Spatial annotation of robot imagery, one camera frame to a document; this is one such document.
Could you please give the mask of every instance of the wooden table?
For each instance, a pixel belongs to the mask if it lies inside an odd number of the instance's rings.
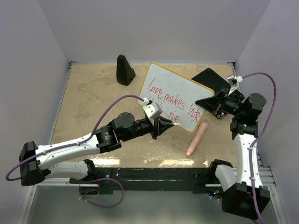
[[[129,86],[116,82],[116,64],[75,64],[64,94],[52,143],[71,140],[91,132],[105,109],[119,96],[139,95],[148,65],[132,65],[136,77]],[[223,78],[232,74],[230,65],[164,64],[172,71],[192,78],[206,68],[213,69]],[[106,125],[122,112],[130,112],[135,119],[144,118],[143,109],[136,99],[119,102],[104,118]],[[190,158],[185,152],[194,133],[173,127],[153,140],[150,134],[123,142],[122,148],[110,153],[76,158],[92,159],[98,167],[207,167],[214,159],[229,161],[236,167],[237,156],[229,124],[232,117],[218,120],[206,112],[210,122],[195,152]]]

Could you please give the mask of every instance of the white wall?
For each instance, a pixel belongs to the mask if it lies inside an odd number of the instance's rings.
[[[5,175],[25,142],[48,142],[67,60],[36,0],[1,1],[0,30],[0,222],[14,224],[27,188]]]
[[[38,0],[79,62],[236,61],[270,0]]]
[[[271,165],[288,223],[299,213],[299,1],[272,0],[237,61],[237,74],[263,71],[277,84],[277,102],[265,136],[258,143],[264,165]],[[260,117],[264,126],[273,99],[270,80],[245,79],[242,91],[259,92],[267,99]]]

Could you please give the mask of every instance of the marker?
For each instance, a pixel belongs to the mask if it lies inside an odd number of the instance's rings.
[[[207,127],[209,127],[209,122],[207,120],[204,120],[199,124],[199,128],[195,133],[195,136],[192,139],[190,146],[187,149],[187,152],[185,154],[186,156],[190,157],[192,155]]]

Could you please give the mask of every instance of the yellow whiteboard border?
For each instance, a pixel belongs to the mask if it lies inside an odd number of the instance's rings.
[[[178,75],[178,76],[181,76],[182,78],[185,78],[185,79],[187,79],[187,80],[189,80],[189,81],[191,81],[191,82],[193,82],[193,83],[195,83],[195,84],[197,84],[197,85],[200,85],[200,86],[206,88],[207,90],[212,91],[213,96],[215,95],[214,90],[210,89],[209,87],[206,87],[206,86],[203,85],[203,84],[200,84],[200,83],[198,83],[198,82],[195,82],[194,80],[192,80],[192,79],[190,79],[190,78],[188,78],[188,77],[186,77],[186,76],[183,76],[183,75],[181,75],[181,74],[178,74],[177,72],[172,71],[171,69],[166,68],[165,66],[163,66],[163,65],[161,65],[161,64],[158,64],[158,63],[156,63],[156,62],[152,62],[152,63],[149,64],[148,70],[147,70],[147,72],[146,72],[146,76],[145,76],[145,78],[144,78],[142,87],[141,87],[140,92],[139,92],[139,96],[140,96],[141,91],[142,91],[142,89],[143,89],[143,87],[144,87],[144,83],[145,83],[146,77],[148,76],[148,73],[149,73],[149,70],[150,70],[150,66],[151,66],[152,64],[155,64],[155,65],[157,65],[157,66],[159,66],[159,67],[161,67],[161,68],[164,68],[164,69],[166,69],[166,70],[168,70],[168,71],[171,71],[172,73],[174,73],[174,74],[176,74],[176,75]],[[204,117],[205,113],[206,113],[206,110],[202,113],[202,116],[200,117],[199,121],[197,122],[195,128],[194,128],[192,131],[190,131],[190,130],[188,130],[188,129],[182,127],[182,126],[180,126],[180,127],[183,128],[183,129],[185,129],[185,130],[188,131],[188,132],[194,132],[195,130],[197,130],[197,127],[198,127],[198,125],[200,124],[200,121],[201,121],[201,119]]]

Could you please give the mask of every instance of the whiteboard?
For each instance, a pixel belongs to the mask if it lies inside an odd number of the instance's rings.
[[[163,110],[161,116],[180,123],[189,132],[195,130],[205,111],[195,101],[213,95],[213,90],[156,63],[149,65],[140,92],[141,98],[160,105]]]

